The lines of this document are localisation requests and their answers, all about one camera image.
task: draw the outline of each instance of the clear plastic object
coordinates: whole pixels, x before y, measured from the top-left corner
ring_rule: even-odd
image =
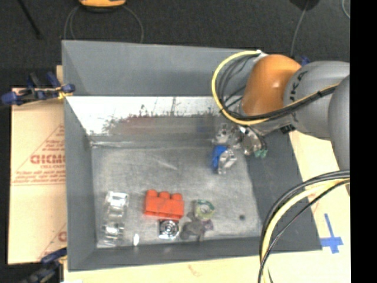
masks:
[[[99,243],[109,247],[121,245],[124,239],[125,217],[129,195],[123,192],[108,191],[102,215]]]

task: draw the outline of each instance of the gray bin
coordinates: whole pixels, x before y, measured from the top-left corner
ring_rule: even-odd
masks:
[[[209,139],[225,121],[211,99],[210,80],[217,65],[238,51],[62,42],[64,83],[76,86],[74,96],[65,101],[70,270],[258,254],[261,225],[269,209],[302,179],[289,136],[280,131],[266,137],[265,159],[238,153],[238,162],[225,176],[208,170]],[[234,79],[235,88],[245,83],[252,66],[247,64]],[[158,111],[151,113],[146,106],[154,100]],[[185,104],[191,107],[182,109]],[[137,125],[125,126],[127,118],[139,119]],[[106,190],[117,187],[130,193],[128,235],[121,247],[100,248],[101,202]],[[185,210],[201,194],[210,197],[217,206],[214,231],[203,242],[159,241],[157,231],[153,232],[156,224],[137,216],[142,215],[143,191],[152,187],[180,191],[187,199]],[[134,232],[142,236],[138,246],[131,244]],[[277,251],[316,249],[320,243],[311,211],[276,245]]]

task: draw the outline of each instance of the red lego brick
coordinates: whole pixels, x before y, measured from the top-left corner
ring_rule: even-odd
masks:
[[[181,219],[184,215],[182,195],[148,190],[144,201],[144,214],[160,219]]]

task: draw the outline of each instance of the black carpet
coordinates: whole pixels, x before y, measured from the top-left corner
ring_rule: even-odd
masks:
[[[101,41],[258,48],[350,61],[350,0],[128,0],[109,13],[78,8],[77,0],[23,0],[42,32],[35,36],[17,0],[0,0],[0,94],[25,85],[31,71],[44,75],[61,63],[62,38]],[[297,24],[305,11],[295,37]],[[6,266],[9,205],[9,109],[0,109],[0,282],[14,282],[36,265]]]

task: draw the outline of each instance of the gray cable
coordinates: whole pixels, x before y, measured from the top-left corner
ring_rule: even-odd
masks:
[[[290,47],[290,54],[289,54],[290,57],[293,57],[293,49],[294,49],[294,47],[295,47],[295,42],[296,42],[297,32],[299,31],[299,28],[300,28],[300,25],[301,25],[302,19],[303,19],[303,17],[304,17],[305,12],[306,12],[306,8],[307,8],[307,6],[309,5],[309,1],[310,1],[310,0],[307,0],[307,1],[306,1],[306,5],[305,5],[305,7],[304,7],[304,9],[303,9],[303,11],[302,11],[302,13],[301,13],[300,20],[299,20],[299,22],[297,23],[296,30],[295,30],[295,34],[294,34],[293,39],[292,39],[292,46]]]
[[[141,23],[139,17],[135,14],[134,11],[132,11],[132,10],[131,10],[130,8],[128,8],[127,6],[122,5],[122,7],[123,7],[126,11],[130,12],[130,14],[131,14],[132,16],[134,16],[134,18],[136,19],[136,21],[139,23],[139,26],[140,26],[140,32],[141,32],[141,35],[140,35],[140,42],[139,42],[139,43],[143,43],[143,41],[144,41],[144,27],[143,27],[143,24]]]
[[[75,6],[73,7],[73,9],[70,11],[70,13],[68,14],[66,20],[65,20],[65,23],[64,23],[64,30],[63,30],[63,39],[67,39],[67,27],[68,27],[68,23],[69,21],[71,20],[71,17],[73,13],[76,13],[77,12],[77,9],[79,8],[80,6]]]
[[[73,32],[73,18],[75,17],[75,14],[78,10],[80,6],[75,6],[68,14],[66,20],[65,20],[65,24],[64,24],[64,30],[63,30],[63,39],[67,39],[67,29],[68,29],[68,25],[69,25],[69,29],[70,29],[70,34],[72,36],[72,38],[75,40],[76,39],[76,36]],[[143,27],[143,24],[141,23],[139,17],[135,14],[134,11],[132,11],[130,8],[126,7],[125,5],[122,5],[122,7],[128,11],[135,19],[136,21],[138,22],[139,26],[140,26],[140,32],[141,32],[141,35],[140,35],[140,43],[143,43],[144,41],[144,27]]]
[[[343,10],[343,12],[344,12],[344,14],[347,16],[347,18],[348,19],[351,19],[351,16],[349,15],[349,13],[347,13],[347,11],[346,11],[346,9],[345,9],[345,7],[344,7],[344,2],[345,2],[346,0],[342,0],[342,10]]]

